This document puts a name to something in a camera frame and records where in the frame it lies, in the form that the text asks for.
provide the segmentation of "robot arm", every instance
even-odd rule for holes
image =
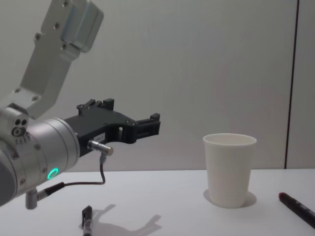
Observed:
[[[36,187],[79,157],[92,150],[111,155],[108,142],[158,134],[159,114],[135,121],[115,112],[113,99],[78,105],[79,114],[65,120],[29,125],[55,104],[71,62],[90,50],[102,19],[90,0],[52,0],[20,87],[0,102],[0,206],[26,193],[33,209],[43,198]]]

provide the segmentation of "black pen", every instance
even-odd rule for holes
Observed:
[[[92,236],[92,217],[93,209],[88,206],[82,211],[83,236]]]
[[[286,193],[279,193],[280,201],[315,229],[315,213]]]

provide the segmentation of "black cable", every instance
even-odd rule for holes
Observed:
[[[100,171],[100,175],[102,176],[102,182],[73,182],[73,183],[64,183],[64,182],[60,182],[58,184],[55,184],[49,188],[45,188],[44,190],[41,191],[45,192],[45,196],[41,196],[41,194],[38,195],[39,199],[41,200],[45,197],[50,196],[51,194],[59,191],[60,189],[67,187],[67,186],[73,186],[73,185],[103,185],[106,182],[105,176],[104,176],[104,170],[103,170],[103,164],[99,165],[99,171]]]

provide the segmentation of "marker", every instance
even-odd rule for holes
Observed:
[[[279,193],[279,199],[290,210],[315,229],[315,213],[313,211],[286,193]]]
[[[92,207],[88,206],[82,211],[83,236],[92,236],[92,217]]]

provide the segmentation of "cup rim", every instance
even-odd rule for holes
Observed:
[[[218,142],[211,142],[211,141],[207,140],[207,138],[217,136],[217,135],[230,135],[230,136],[246,137],[249,140],[251,140],[251,142],[248,142],[247,144],[224,144],[224,143],[218,143]],[[213,144],[213,145],[218,145],[218,146],[232,146],[232,147],[247,147],[247,146],[255,145],[257,143],[257,139],[252,137],[252,136],[245,135],[245,134],[233,134],[233,133],[208,134],[208,135],[203,137],[203,141],[205,143],[208,143],[208,144]]]

